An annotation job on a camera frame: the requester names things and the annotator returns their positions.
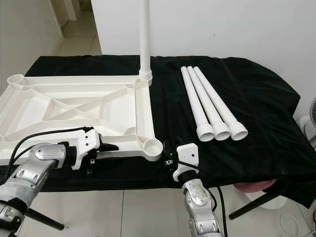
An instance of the white pipe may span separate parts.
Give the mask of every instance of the white pipe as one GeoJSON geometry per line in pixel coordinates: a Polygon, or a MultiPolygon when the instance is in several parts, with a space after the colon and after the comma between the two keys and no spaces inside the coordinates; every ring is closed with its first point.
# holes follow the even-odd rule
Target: white pipe
{"type": "Polygon", "coordinates": [[[202,105],[198,100],[198,95],[194,89],[186,67],[181,68],[182,77],[186,86],[187,94],[191,104],[194,119],[197,124],[197,136],[199,140],[208,142],[214,138],[214,131],[212,126],[208,123],[202,105]]]}
{"type": "Polygon", "coordinates": [[[194,67],[194,71],[197,74],[197,77],[199,78],[200,82],[202,83],[204,89],[206,90],[206,93],[208,94],[209,98],[212,100],[218,113],[221,115],[223,121],[228,125],[228,127],[231,131],[231,138],[234,141],[238,141],[238,140],[241,140],[244,137],[246,137],[248,134],[247,129],[240,122],[237,121],[235,116],[228,109],[228,107],[226,106],[224,101],[217,94],[217,92],[212,87],[212,85],[209,83],[209,81],[206,79],[206,77],[201,72],[201,70],[198,67],[194,67]]]}
{"type": "Polygon", "coordinates": [[[229,128],[227,127],[225,123],[223,123],[212,101],[208,97],[203,85],[199,81],[198,76],[196,75],[195,71],[193,70],[191,66],[188,67],[188,71],[191,77],[191,81],[193,82],[193,85],[198,94],[199,100],[201,101],[204,111],[208,117],[208,120],[210,121],[213,127],[215,139],[218,141],[222,141],[229,138],[229,136],[231,135],[229,128]]]}
{"type": "Polygon", "coordinates": [[[151,80],[152,70],[150,69],[150,45],[149,45],[149,0],[140,2],[140,80],[151,80]]]}

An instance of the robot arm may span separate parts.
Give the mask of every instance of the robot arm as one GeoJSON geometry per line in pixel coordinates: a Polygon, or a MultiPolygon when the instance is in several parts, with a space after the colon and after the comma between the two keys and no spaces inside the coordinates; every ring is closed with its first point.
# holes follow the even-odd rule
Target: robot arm
{"type": "MultiPolygon", "coordinates": [[[[190,143],[177,148],[179,161],[198,165],[198,147],[190,143]]],[[[219,223],[212,211],[212,197],[197,176],[198,170],[178,164],[173,179],[180,182],[185,195],[184,203],[190,216],[192,237],[223,237],[219,223]]]]}
{"type": "Polygon", "coordinates": [[[76,146],[68,142],[57,145],[40,143],[29,151],[29,158],[0,186],[0,236],[15,233],[24,220],[27,209],[42,189],[51,169],[61,168],[67,160],[79,169],[84,157],[96,158],[97,151],[118,150],[103,144],[99,133],[92,129],[77,140],[76,146]]]}

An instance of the white cord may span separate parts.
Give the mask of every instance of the white cord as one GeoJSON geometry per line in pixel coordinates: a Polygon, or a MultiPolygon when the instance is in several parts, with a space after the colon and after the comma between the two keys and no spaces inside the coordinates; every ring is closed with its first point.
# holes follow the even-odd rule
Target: white cord
{"type": "MultiPolygon", "coordinates": [[[[288,213],[282,214],[281,217],[280,217],[280,224],[281,224],[281,227],[282,227],[283,231],[286,232],[286,233],[288,234],[288,236],[290,236],[290,237],[300,237],[300,227],[299,227],[299,225],[298,225],[298,223],[297,223],[296,218],[295,218],[294,216],[292,216],[291,214],[288,214],[288,213]],[[293,222],[295,223],[296,228],[297,228],[297,235],[296,235],[296,236],[290,234],[290,233],[286,230],[286,228],[284,227],[283,219],[284,219],[285,216],[291,217],[292,220],[293,220],[293,222]]],[[[304,236],[301,236],[301,237],[308,237],[308,236],[310,236],[310,235],[316,233],[315,228],[316,228],[316,226],[315,226],[315,223],[314,223],[314,230],[313,230],[312,232],[309,232],[307,235],[304,235],[304,236]]]]}

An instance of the tiled floor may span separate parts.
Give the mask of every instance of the tiled floor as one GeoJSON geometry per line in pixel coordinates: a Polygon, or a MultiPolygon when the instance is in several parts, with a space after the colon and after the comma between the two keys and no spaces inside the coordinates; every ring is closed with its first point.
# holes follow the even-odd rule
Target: tiled floor
{"type": "MultiPolygon", "coordinates": [[[[76,22],[63,29],[65,40],[58,56],[99,55],[100,44],[92,12],[82,12],[76,22]]],[[[222,223],[221,204],[215,211],[222,223]]],[[[226,214],[249,202],[233,186],[223,187],[226,214]]],[[[63,231],[26,218],[19,237],[189,237],[188,214],[181,190],[125,190],[76,193],[41,193],[32,208],[66,225],[63,231]]],[[[286,237],[280,227],[280,215],[292,214],[298,221],[300,236],[310,231],[298,205],[288,200],[280,210],[257,208],[233,221],[228,218],[230,237],[286,237]]],[[[295,233],[294,223],[285,219],[285,227],[295,233]]]]}

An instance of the black tablecloth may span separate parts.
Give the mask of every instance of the black tablecloth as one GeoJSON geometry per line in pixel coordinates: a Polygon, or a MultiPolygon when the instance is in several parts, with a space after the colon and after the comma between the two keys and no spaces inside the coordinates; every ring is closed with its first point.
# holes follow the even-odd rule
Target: black tablecloth
{"type": "MultiPolygon", "coordinates": [[[[152,57],[150,87],[156,138],[198,145],[200,173],[209,186],[287,177],[310,181],[316,153],[292,118],[300,96],[267,68],[242,58],[152,57]],[[201,142],[181,76],[181,66],[199,66],[236,118],[249,131],[241,141],[201,142]]],[[[139,56],[40,57],[26,76],[137,75],[139,56]]],[[[285,196],[309,206],[315,187],[292,185],[285,196]]],[[[44,191],[179,188],[163,158],[103,159],[92,176],[69,167],[54,170],[44,191]]]]}

